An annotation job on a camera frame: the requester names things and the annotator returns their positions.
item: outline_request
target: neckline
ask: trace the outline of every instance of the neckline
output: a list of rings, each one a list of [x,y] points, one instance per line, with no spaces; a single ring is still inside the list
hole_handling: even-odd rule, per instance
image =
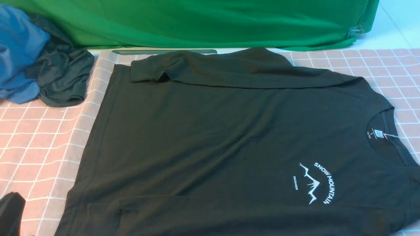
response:
[[[411,156],[409,150],[405,147],[405,145],[401,142],[399,138],[388,136],[388,140],[393,144],[394,148],[397,150],[399,158],[404,164],[403,166],[397,165],[389,161],[388,159],[383,158],[382,155],[379,154],[370,144],[369,139],[366,135],[366,130],[368,128],[369,122],[375,115],[388,109],[394,109],[394,106],[392,106],[386,99],[381,99],[379,101],[376,101],[376,103],[370,109],[365,110],[363,113],[360,114],[360,120],[357,122],[356,128],[357,139],[360,141],[359,143],[361,144],[364,150],[368,150],[368,155],[372,155],[374,159],[376,159],[380,163],[386,163],[387,165],[392,165],[395,167],[411,169],[420,167],[420,165],[417,164],[417,162]],[[392,119],[392,122],[385,120],[383,132],[389,134],[389,126],[391,125],[395,125],[394,119]]]

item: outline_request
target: dark gray t-shirt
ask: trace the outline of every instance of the dark gray t-shirt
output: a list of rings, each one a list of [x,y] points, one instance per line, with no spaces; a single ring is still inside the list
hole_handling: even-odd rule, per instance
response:
[[[393,110],[266,49],[116,65],[56,236],[396,232],[420,218],[420,174],[380,137]]]

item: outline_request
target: blue fabric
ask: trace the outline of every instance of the blue fabric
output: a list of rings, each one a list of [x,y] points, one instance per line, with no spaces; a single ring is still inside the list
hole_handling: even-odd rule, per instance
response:
[[[24,69],[33,64],[50,35],[31,23],[21,10],[0,5],[0,97],[24,103],[39,94],[36,79]]]

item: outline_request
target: clothing label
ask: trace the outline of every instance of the clothing label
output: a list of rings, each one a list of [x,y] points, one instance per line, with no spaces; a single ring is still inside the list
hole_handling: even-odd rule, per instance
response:
[[[383,136],[383,132],[381,131],[381,130],[377,130],[377,129],[375,129],[375,130],[373,130],[374,132],[375,132],[375,135],[378,137],[378,138],[384,138],[384,136]]]
[[[372,138],[372,136],[373,136],[373,132],[371,133],[370,131],[367,131],[366,133],[367,133],[367,137],[368,137],[369,139],[371,139],[371,138]]]

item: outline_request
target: white graphic print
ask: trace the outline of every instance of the white graphic print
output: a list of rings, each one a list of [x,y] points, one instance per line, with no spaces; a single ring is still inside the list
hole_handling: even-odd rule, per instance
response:
[[[331,176],[330,172],[325,167],[321,166],[317,162],[315,162],[314,166],[317,167],[327,177],[328,185],[330,186],[330,191],[328,192],[328,196],[327,196],[327,198],[325,198],[323,203],[324,204],[330,204],[330,202],[333,200],[335,192],[336,192],[336,187],[334,185],[333,177]]]
[[[302,166],[302,168],[305,169],[305,175],[304,177],[308,177],[310,180],[312,180],[312,184],[308,184],[311,187],[311,190],[308,192],[308,195],[310,195],[312,197],[312,200],[309,202],[309,204],[311,204],[313,201],[315,201],[317,198],[315,197],[315,195],[313,194],[313,192],[315,191],[315,189],[319,186],[319,182],[316,181],[314,178],[312,178],[309,174],[308,171],[309,169],[306,168],[304,165],[302,165],[302,163],[299,163],[300,166]]]

